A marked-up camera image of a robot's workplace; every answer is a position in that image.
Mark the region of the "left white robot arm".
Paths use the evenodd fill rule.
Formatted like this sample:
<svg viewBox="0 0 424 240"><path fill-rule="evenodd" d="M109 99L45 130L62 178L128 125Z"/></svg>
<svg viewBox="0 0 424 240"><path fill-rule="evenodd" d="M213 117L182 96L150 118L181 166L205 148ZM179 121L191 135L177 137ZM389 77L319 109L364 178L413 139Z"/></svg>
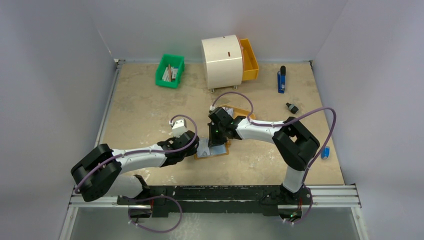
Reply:
<svg viewBox="0 0 424 240"><path fill-rule="evenodd" d="M199 137L191 130L179 137L136 149L112 149L106 143L93 148L70 171L84 201L92 202L105 195L129 197L138 205L146 203L149 191L142 177L125 173L175 165L197 152Z"/></svg>

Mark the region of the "orange card holder wallet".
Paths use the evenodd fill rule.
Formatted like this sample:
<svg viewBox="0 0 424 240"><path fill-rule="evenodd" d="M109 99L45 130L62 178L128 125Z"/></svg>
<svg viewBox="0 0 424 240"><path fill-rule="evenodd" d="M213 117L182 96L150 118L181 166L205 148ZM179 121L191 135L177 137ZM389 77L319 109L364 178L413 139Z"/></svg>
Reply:
<svg viewBox="0 0 424 240"><path fill-rule="evenodd" d="M231 145L230 142L227 142L225 145L210 147L211 155L208 156L208 157L198 158L197 152L196 152L194 154L194 158L196 160L200 160L200 159L206 159L206 158L213 158L213 157L228 155L230 153L230 151L229 151L230 145Z"/></svg>

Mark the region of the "orange oval tray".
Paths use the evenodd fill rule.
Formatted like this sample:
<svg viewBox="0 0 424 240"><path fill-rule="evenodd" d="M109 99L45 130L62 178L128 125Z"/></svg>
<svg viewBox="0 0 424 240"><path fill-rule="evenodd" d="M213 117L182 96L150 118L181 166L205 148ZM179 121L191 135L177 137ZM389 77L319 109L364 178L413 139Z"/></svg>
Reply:
<svg viewBox="0 0 424 240"><path fill-rule="evenodd" d="M222 104L219 106L219 108L222 108L227 115L231 116L232 119L235 119L238 116L247 117L250 113L250 110L238 108L227 104Z"/></svg>

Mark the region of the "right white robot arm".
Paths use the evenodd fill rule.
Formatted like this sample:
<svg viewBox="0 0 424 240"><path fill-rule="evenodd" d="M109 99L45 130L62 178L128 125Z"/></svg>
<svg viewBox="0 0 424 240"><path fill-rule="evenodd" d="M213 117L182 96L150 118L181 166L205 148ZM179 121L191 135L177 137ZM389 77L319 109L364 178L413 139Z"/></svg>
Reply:
<svg viewBox="0 0 424 240"><path fill-rule="evenodd" d="M300 198L306 170L320 146L318 139L300 121L285 125L295 119L289 117L277 123L254 122L249 121L246 116L233 118L222 107L213 106L208 117L212 126L217 127L213 132L220 137L274 144L287 164L280 196L288 204Z"/></svg>

